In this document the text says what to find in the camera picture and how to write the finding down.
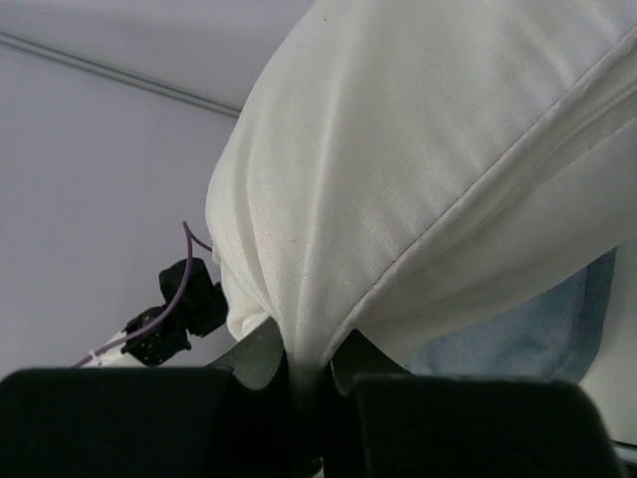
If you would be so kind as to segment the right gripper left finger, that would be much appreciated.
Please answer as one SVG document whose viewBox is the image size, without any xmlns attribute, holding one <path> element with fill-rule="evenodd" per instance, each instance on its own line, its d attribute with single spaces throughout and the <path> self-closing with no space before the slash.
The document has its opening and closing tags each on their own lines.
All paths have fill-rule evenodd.
<svg viewBox="0 0 637 478">
<path fill-rule="evenodd" d="M 1 383 L 5 477 L 288 477 L 293 456 L 273 321 L 204 367 L 33 368 Z"/>
</svg>

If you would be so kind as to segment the white pillow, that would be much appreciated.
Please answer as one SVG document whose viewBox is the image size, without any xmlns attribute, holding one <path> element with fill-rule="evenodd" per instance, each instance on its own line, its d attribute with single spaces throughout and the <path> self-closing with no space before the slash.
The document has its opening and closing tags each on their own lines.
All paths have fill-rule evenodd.
<svg viewBox="0 0 637 478">
<path fill-rule="evenodd" d="M 632 1 L 318 1 L 211 179 L 230 333 L 403 356 L 551 288 L 635 235 L 635 125 Z"/>
</svg>

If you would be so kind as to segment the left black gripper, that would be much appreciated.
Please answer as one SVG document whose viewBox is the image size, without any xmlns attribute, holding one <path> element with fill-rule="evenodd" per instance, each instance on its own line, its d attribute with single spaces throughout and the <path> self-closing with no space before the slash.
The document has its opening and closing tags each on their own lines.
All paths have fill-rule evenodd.
<svg viewBox="0 0 637 478">
<path fill-rule="evenodd" d="M 174 298 L 185 271 L 183 259 L 158 275 L 161 294 L 169 304 Z M 171 313 L 180 319 L 190 335 L 203 338 L 226 322 L 228 305 L 220 283 L 213 283 L 205 262 L 192 260 L 192 267 L 183 294 Z"/>
</svg>

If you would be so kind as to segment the blue striped pillowcase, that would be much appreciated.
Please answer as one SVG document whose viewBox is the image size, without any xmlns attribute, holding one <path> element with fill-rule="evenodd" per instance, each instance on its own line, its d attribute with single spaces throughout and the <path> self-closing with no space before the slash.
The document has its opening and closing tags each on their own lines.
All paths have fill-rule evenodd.
<svg viewBox="0 0 637 478">
<path fill-rule="evenodd" d="M 426 343 L 406 368 L 418 375 L 581 381 L 600 348 L 616 253 L 492 319 Z"/>
</svg>

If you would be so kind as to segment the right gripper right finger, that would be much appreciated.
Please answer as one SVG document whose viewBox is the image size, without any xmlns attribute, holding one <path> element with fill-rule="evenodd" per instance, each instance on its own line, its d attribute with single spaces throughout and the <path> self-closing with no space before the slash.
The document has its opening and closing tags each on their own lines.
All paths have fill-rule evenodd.
<svg viewBox="0 0 637 478">
<path fill-rule="evenodd" d="M 586 393 L 563 381 L 418 376 L 360 332 L 325 370 L 327 477 L 627 477 Z"/>
</svg>

